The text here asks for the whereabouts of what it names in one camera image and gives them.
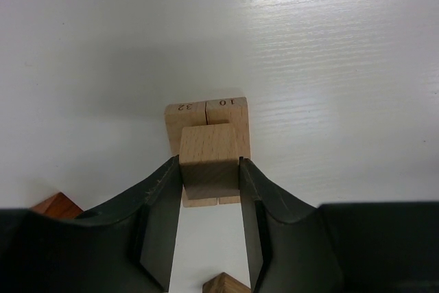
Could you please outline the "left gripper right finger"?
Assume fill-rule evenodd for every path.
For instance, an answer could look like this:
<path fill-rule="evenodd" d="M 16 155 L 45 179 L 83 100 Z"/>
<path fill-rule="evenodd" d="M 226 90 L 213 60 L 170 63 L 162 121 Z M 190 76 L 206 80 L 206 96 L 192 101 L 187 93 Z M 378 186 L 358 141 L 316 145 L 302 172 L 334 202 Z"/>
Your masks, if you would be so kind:
<path fill-rule="evenodd" d="M 239 192 L 252 292 L 341 292 L 343 274 L 317 208 L 239 162 Z"/>

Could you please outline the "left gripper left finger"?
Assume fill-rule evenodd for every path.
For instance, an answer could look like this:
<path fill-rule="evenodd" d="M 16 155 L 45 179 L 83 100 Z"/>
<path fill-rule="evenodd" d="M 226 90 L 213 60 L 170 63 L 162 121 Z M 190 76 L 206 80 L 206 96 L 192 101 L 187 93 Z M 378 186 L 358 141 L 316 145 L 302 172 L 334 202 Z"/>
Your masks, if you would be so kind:
<path fill-rule="evenodd" d="M 166 292 L 180 214 L 173 156 L 146 179 L 77 216 L 87 241 L 89 292 Z"/>

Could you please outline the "light wood cube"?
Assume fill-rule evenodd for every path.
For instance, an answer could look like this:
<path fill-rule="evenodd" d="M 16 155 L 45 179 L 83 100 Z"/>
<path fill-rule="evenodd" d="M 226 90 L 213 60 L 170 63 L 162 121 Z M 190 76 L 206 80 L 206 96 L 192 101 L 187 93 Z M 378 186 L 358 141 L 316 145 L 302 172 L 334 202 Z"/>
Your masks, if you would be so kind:
<path fill-rule="evenodd" d="M 232 124 L 182 129 L 179 165 L 190 200 L 239 194 L 239 152 Z"/>

